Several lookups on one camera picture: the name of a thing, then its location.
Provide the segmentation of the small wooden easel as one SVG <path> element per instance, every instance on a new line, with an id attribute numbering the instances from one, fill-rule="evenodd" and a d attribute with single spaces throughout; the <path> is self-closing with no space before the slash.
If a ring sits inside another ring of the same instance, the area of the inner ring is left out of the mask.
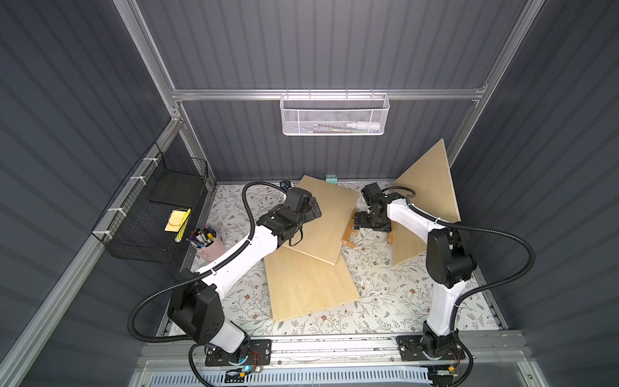
<path id="1" fill-rule="evenodd" d="M 353 236 L 358 235 L 359 231 L 354 229 L 355 225 L 355 214 L 351 215 L 351 218 L 348 221 L 348 225 L 345 229 L 342 238 L 342 245 L 347 248 L 355 248 L 356 244 L 351 240 Z"/>

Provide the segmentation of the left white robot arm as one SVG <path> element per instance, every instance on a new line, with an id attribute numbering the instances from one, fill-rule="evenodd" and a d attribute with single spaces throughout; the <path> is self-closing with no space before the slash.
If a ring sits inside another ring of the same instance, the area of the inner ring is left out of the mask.
<path id="1" fill-rule="evenodd" d="M 284 187 L 285 201 L 259 219 L 248 211 L 250 232 L 244 240 L 216 261 L 186 271 L 184 280 L 196 282 L 172 291 L 168 316 L 197 345 L 215 347 L 242 361 L 249 353 L 249 335 L 225 316 L 222 300 L 231 287 L 255 264 L 274 253 L 302 227 L 322 216 L 317 199 L 298 187 Z"/>

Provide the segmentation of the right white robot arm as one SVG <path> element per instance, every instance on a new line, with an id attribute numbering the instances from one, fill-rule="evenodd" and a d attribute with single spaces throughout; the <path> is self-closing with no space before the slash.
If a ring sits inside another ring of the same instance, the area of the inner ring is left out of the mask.
<path id="1" fill-rule="evenodd" d="M 377 183 L 366 185 L 362 190 L 368 205 L 365 212 L 357 212 L 354 229 L 372 229 L 390 232 L 392 224 L 398 223 L 413 232 L 427 245 L 426 268 L 434 281 L 430 313 L 423 324 L 421 349 L 430 360 L 439 360 L 458 345 L 456 340 L 457 299 L 464 293 L 477 262 L 466 247 L 468 233 L 456 225 L 419 209 L 409 194 L 398 193 L 399 186 L 380 188 Z"/>

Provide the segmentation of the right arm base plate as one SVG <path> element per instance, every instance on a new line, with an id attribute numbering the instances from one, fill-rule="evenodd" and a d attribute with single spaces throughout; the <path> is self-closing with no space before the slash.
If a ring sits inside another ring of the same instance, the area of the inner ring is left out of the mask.
<path id="1" fill-rule="evenodd" d="M 467 355 L 454 335 L 398 335 L 398 350 L 403 361 L 463 361 Z"/>

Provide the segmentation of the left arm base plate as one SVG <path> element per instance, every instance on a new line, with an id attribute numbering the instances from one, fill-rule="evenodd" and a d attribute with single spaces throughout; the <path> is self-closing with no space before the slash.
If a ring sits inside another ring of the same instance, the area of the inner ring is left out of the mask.
<path id="1" fill-rule="evenodd" d="M 247 339 L 234 352 L 219 347 L 206 349 L 205 366 L 264 366 L 270 364 L 272 340 Z"/>

